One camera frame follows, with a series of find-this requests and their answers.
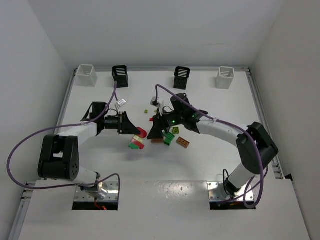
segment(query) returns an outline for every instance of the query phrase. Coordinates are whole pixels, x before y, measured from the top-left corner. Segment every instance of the white table surface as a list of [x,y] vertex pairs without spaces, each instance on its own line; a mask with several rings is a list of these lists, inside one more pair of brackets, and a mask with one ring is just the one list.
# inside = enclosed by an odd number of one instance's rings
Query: white table surface
[[[129,87],[117,89],[118,97],[127,100],[121,110],[127,111],[130,121],[136,127],[149,132],[153,125],[149,119],[155,114],[150,101],[155,96],[155,85],[161,84],[174,93],[186,92],[193,106],[209,112],[211,116],[239,124],[258,122],[246,73],[235,72],[229,90],[215,88],[217,74],[214,71],[191,71],[184,91],[173,88],[172,71],[129,72]],[[79,121],[91,102],[109,101],[114,84],[111,73],[98,72],[97,75],[95,87],[77,86],[75,79],[63,124]],[[171,95],[159,89],[159,97],[171,106]],[[80,164],[98,171],[102,176],[118,173],[126,180],[221,181],[223,169],[231,173],[241,162],[238,150],[231,144],[188,131],[182,125],[179,131],[179,136],[190,142],[187,149],[176,143],[176,137],[170,147],[152,144],[145,139],[143,150],[132,150],[128,147],[132,135],[118,135],[116,130],[104,130],[99,136],[81,145]],[[274,178],[273,171],[270,171],[268,177]]]
[[[108,102],[113,90],[110,72],[98,72],[96,87],[72,88],[63,124],[79,121],[92,101]],[[194,71],[188,80],[189,101],[211,116],[232,123],[259,121],[245,72],[235,72],[229,90],[216,89],[216,72]],[[137,127],[152,127],[150,106],[155,84],[174,93],[173,72],[129,72],[129,88],[117,90],[123,107]],[[159,90],[170,103],[170,95]],[[128,148],[131,135],[105,130],[80,147],[80,164],[107,176],[119,173],[118,211],[71,210],[75,188],[34,191],[20,240],[307,240],[306,226],[289,180],[275,179],[270,170],[256,210],[210,210],[206,181],[221,181],[240,163],[237,149],[219,139],[179,128],[187,149],[151,144],[143,150]],[[40,180],[37,186],[55,185]]]

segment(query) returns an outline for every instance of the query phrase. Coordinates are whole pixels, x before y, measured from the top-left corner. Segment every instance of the cable connector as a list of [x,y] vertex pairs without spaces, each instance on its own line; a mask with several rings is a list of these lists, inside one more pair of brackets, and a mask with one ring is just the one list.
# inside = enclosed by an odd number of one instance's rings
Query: cable connector
[[152,99],[151,99],[151,102],[150,102],[150,105],[151,106],[154,106],[156,108],[159,108],[161,103],[161,101],[159,101],[159,99],[157,100],[156,97],[154,96]]
[[117,110],[119,110],[119,109],[120,109],[121,107],[123,107],[126,103],[127,103],[127,101],[126,101],[124,98],[122,98],[122,99],[120,99],[119,101],[116,102],[115,108],[116,108]]

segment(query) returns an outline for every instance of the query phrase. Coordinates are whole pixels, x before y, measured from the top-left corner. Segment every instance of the white container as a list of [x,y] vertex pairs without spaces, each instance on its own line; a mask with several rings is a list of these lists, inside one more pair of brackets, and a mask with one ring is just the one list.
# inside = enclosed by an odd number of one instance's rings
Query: white container
[[235,70],[233,67],[219,67],[218,76],[215,79],[215,87],[217,89],[229,89],[234,77]]
[[75,74],[76,83],[82,87],[94,87],[98,76],[93,65],[81,64]]

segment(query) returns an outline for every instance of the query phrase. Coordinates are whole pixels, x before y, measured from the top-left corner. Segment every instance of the small green cube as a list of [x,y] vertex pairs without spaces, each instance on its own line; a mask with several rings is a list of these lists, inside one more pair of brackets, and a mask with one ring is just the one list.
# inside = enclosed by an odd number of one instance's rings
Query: small green cube
[[172,133],[173,133],[174,135],[179,134],[179,127],[174,126],[173,129],[172,129]]

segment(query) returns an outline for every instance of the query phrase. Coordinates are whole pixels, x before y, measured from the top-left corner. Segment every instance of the green toy block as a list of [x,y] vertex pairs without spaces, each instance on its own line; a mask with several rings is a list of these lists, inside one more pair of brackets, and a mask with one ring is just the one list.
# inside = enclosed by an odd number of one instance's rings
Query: green toy block
[[179,127],[174,126],[173,129],[172,129],[172,133],[173,133],[174,135],[179,134]]
[[168,133],[163,133],[163,135],[165,136],[165,139],[170,140],[170,142],[175,138],[175,135],[173,135],[171,132]]
[[128,147],[131,149],[139,149],[139,147],[132,142],[129,143]]
[[164,139],[164,144],[165,145],[168,145],[170,146],[172,140],[175,138],[175,135],[173,135],[171,132],[168,132],[168,133],[163,133],[163,135],[165,136],[165,139]]

